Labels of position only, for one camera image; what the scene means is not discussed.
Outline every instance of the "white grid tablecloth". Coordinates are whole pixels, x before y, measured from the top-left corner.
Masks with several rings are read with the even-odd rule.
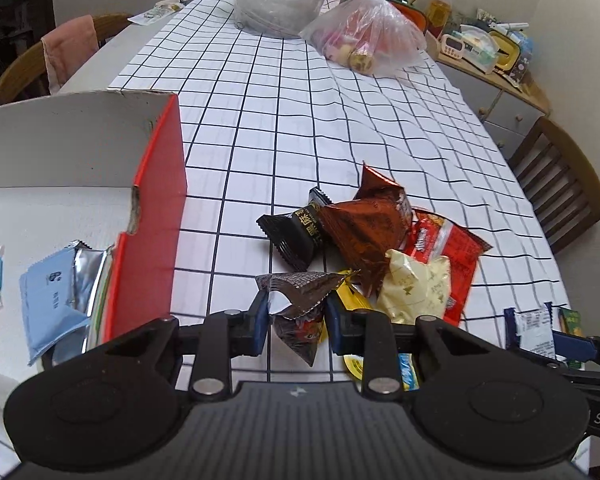
[[[171,309],[182,323],[247,309],[254,276],[290,270],[256,219],[306,205],[313,186],[334,202],[350,200],[363,160],[403,184],[413,205],[493,246],[480,259],[463,328],[502,346],[504,308],[567,305],[530,203],[427,54],[399,78],[361,76],[303,40],[238,30],[233,10],[234,0],[189,4],[110,85],[178,93],[188,192]],[[342,266],[327,254],[310,269]],[[275,335],[261,357],[236,358],[233,368],[234,384],[347,378],[327,344],[309,368]],[[189,374],[184,367],[179,387]]]

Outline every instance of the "white drawer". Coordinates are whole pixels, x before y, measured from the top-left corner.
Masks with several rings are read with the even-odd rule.
[[[538,117],[543,115],[544,113],[537,108],[521,101],[517,97],[513,97],[511,94],[503,92],[489,114],[489,122],[524,137],[529,133],[529,130],[538,120]]]
[[[491,136],[493,142],[496,143],[496,146],[499,148],[505,160],[511,158],[511,155],[517,150],[520,142],[525,138],[511,130],[502,128],[497,124],[492,124],[489,121],[484,122],[484,129],[487,130],[487,133]]]
[[[483,108],[484,111],[489,110],[500,90],[444,63],[438,63],[438,66],[449,82],[459,89],[466,105],[482,120],[480,108]]]

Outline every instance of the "white electronic device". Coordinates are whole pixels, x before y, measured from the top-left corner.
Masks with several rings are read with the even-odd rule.
[[[449,34],[445,34],[440,38],[440,52],[454,59],[462,59],[464,43]]]

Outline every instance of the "cardboard box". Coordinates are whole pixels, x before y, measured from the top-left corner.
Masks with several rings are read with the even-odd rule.
[[[173,94],[99,91],[0,107],[2,389],[38,371],[27,367],[18,279],[76,238],[116,244],[105,340],[169,313],[186,189]]]

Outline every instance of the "pink towel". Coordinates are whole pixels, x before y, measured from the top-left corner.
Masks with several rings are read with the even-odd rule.
[[[58,92],[78,69],[98,51],[91,16],[74,18],[42,37],[49,91]]]

